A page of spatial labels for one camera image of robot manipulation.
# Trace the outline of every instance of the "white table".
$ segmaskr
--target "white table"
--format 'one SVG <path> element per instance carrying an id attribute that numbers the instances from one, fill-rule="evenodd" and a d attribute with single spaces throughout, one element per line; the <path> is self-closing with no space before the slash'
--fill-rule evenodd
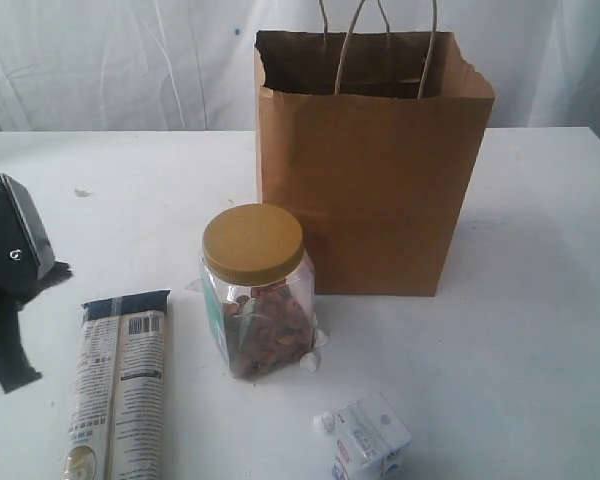
<path id="1" fill-rule="evenodd" d="M 600 142 L 490 130 L 438 296 L 322 297 L 319 370 L 226 374 L 196 252 L 255 200 L 253 133 L 0 133 L 75 278 L 21 316 L 44 378 L 0 391 L 0 479 L 61 477 L 81 308 L 170 287 L 164 478 L 327 479 L 314 414 L 382 391 L 414 440 L 409 479 L 600 479 Z M 77 196 L 76 189 L 91 196 Z"/>

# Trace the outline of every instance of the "white backdrop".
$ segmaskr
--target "white backdrop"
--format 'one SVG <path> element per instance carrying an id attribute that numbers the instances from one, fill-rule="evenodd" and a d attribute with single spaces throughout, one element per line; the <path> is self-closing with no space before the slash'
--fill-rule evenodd
<path id="1" fill-rule="evenodd" d="M 346 30 L 357 0 L 325 0 Z M 429 0 L 384 0 L 427 30 Z M 440 29 L 493 84 L 493 126 L 600 136 L 600 0 L 439 0 Z M 254 126 L 258 29 L 320 31 L 318 0 L 1 0 L 0 129 Z M 381 31 L 369 0 L 357 31 Z"/>

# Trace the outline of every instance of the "yellow lid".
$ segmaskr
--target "yellow lid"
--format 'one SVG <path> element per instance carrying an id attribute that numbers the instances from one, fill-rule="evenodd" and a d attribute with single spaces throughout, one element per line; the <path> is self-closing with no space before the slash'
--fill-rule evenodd
<path id="1" fill-rule="evenodd" d="M 302 261 L 302 227 L 273 205 L 242 205 L 214 218 L 202 237 L 209 269 L 225 282 L 253 287 L 282 280 Z"/>

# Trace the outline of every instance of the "clear plastic jar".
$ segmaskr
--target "clear plastic jar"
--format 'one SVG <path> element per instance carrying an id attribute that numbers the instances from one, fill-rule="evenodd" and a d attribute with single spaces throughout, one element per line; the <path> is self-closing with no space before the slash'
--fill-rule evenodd
<path id="1" fill-rule="evenodd" d="M 199 264 L 211 331 L 234 377 L 312 349 L 313 265 L 293 215 L 264 204 L 221 213 L 204 232 Z"/>

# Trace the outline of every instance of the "small milk carton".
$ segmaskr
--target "small milk carton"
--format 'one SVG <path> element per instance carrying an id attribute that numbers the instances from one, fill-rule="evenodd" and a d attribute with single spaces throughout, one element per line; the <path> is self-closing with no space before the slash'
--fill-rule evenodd
<path id="1" fill-rule="evenodd" d="M 411 434 L 382 395 L 335 414 L 335 480 L 398 480 Z"/>

